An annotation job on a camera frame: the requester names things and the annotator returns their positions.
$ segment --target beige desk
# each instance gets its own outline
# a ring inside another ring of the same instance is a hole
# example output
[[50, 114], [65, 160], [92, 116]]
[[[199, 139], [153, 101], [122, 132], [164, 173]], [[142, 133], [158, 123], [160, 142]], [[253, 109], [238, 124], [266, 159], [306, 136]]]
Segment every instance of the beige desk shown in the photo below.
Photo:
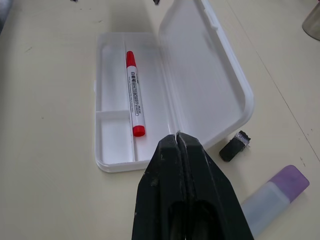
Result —
[[[129, 240], [143, 171], [94, 160], [97, 36], [158, 31], [172, 0], [15, 0], [0, 35], [0, 239]], [[240, 202], [286, 165], [310, 186], [259, 240], [320, 238], [320, 42], [313, 0], [212, 0], [255, 95], [251, 148], [209, 154]]]

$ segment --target red marker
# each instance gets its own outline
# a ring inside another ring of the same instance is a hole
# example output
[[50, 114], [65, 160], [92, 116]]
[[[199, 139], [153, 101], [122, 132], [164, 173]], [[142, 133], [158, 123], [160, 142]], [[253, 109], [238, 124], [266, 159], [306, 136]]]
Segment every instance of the red marker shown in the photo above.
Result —
[[132, 51], [126, 53], [126, 71], [128, 73], [129, 100], [132, 116], [133, 136], [142, 137], [146, 134], [144, 110], [135, 56]]

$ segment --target purple cap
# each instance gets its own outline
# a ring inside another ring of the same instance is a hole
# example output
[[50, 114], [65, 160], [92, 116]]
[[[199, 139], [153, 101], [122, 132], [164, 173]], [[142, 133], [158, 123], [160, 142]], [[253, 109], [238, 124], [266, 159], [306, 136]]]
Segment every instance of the purple cap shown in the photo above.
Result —
[[293, 165], [284, 167], [269, 182], [274, 183], [289, 198], [290, 203], [310, 184], [308, 179]]

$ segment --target small black object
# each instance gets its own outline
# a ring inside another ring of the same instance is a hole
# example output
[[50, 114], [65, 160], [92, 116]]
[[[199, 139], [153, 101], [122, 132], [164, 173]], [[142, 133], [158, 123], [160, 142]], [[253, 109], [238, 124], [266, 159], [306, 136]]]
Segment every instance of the small black object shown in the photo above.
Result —
[[227, 177], [198, 139], [159, 141], [136, 195], [132, 240], [253, 240]]
[[227, 145], [219, 152], [220, 157], [230, 162], [239, 152], [242, 152], [249, 144], [251, 138], [244, 131], [238, 132]]

